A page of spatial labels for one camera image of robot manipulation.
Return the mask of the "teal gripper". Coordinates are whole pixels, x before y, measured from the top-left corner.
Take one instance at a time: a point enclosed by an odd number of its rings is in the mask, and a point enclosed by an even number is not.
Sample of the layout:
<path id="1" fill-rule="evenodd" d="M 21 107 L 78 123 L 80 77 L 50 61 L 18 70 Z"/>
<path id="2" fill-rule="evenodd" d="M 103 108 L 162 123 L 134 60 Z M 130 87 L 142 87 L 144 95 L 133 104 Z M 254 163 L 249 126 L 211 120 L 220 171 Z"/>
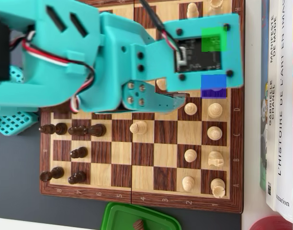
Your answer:
<path id="1" fill-rule="evenodd" d="M 133 113 L 168 113 L 183 106 L 188 93 L 155 92 L 155 86 L 144 81 L 167 77 L 164 54 L 167 45 L 163 40 L 148 45 L 131 45 L 132 81 L 122 86 L 121 107 Z"/>

